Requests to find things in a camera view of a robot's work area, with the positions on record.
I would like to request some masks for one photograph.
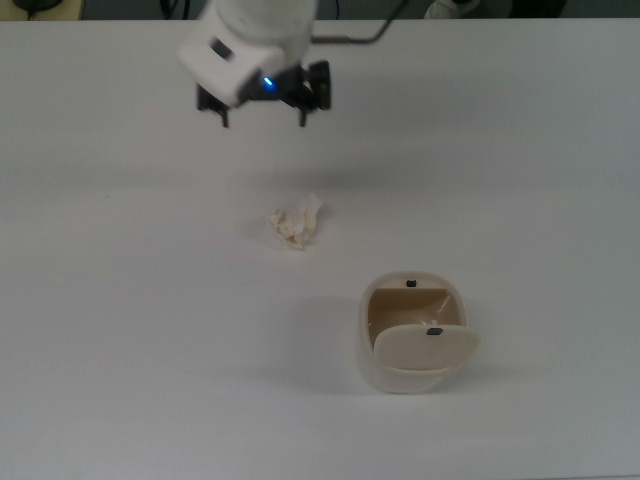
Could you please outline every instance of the white table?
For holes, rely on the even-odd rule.
[[[310,51],[335,94],[306,129],[254,104],[228,131],[190,27],[0,28],[0,478],[640,474],[638,22],[398,22]],[[287,251],[265,216],[311,191]],[[483,336],[429,395],[353,358],[404,269]]]

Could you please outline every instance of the paper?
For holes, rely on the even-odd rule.
[[[316,230],[316,216],[321,207],[322,201],[312,193],[299,203],[298,208],[276,210],[269,216],[269,225],[291,248],[304,250]]]

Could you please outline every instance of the black cable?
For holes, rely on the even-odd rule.
[[[311,43],[322,45],[370,45],[377,42],[385,34],[391,23],[400,15],[402,10],[411,0],[400,0],[398,6],[391,12],[378,32],[368,38],[352,38],[345,35],[328,35],[321,37],[311,37]]]

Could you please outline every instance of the white robot housing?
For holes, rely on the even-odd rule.
[[[179,51],[197,82],[197,107],[218,113],[250,100],[282,100],[307,114],[331,108],[329,63],[305,70],[317,0],[216,0]]]

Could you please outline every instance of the open lid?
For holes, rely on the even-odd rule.
[[[479,343],[477,333],[460,325],[398,325],[380,332],[373,354],[393,368],[438,370],[465,362]]]

